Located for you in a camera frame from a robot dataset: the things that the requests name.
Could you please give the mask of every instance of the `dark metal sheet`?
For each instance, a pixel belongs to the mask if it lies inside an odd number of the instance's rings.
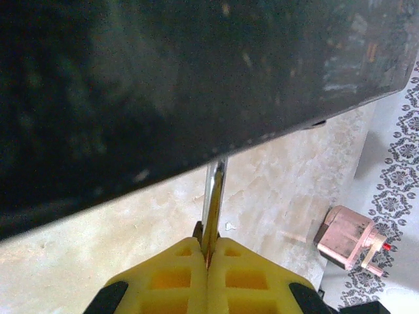
[[[3,1],[0,238],[402,89],[418,3]]]

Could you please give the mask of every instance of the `marble floor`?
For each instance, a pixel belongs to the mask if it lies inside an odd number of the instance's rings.
[[[312,238],[345,197],[374,103],[230,158],[221,236],[318,287],[326,261]],[[80,313],[103,284],[191,236],[205,169],[0,243],[0,313]]]

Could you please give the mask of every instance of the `floral pattern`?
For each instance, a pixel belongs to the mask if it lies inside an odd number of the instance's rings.
[[[412,209],[410,203],[416,198],[413,190],[419,188],[419,77],[414,77],[417,72],[419,61],[416,62],[413,77],[410,78],[412,85],[405,90],[405,99],[409,103],[401,105],[404,113],[396,124],[400,130],[393,134],[397,141],[390,144],[388,152],[391,157],[383,158],[387,167],[382,170],[381,182],[376,186],[377,193],[371,202],[374,208],[368,210],[377,230],[387,237],[387,243],[392,244],[390,251],[382,250],[373,258],[373,262],[384,269],[384,278],[391,275],[389,270],[393,266],[393,255],[398,251],[396,243],[402,240],[401,228],[407,225],[406,217]],[[365,252],[360,257],[359,261],[363,260]],[[386,284],[383,278],[365,271],[359,261],[348,273],[338,307],[379,300],[376,294],[384,291]]]

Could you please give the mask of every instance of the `metal rod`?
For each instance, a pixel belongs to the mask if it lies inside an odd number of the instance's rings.
[[[218,238],[218,222],[223,200],[226,170],[227,157],[210,163],[207,168],[201,241],[202,254],[204,255],[207,268],[211,264],[211,257]]]

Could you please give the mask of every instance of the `patterned rug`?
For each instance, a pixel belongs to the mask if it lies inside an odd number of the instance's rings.
[[[372,218],[388,237],[391,250],[382,250],[373,260],[385,273],[379,278],[360,263],[347,272],[328,262],[321,288],[330,306],[380,300],[393,314],[419,313],[418,174],[419,61],[405,90],[377,103],[349,198],[343,203]]]

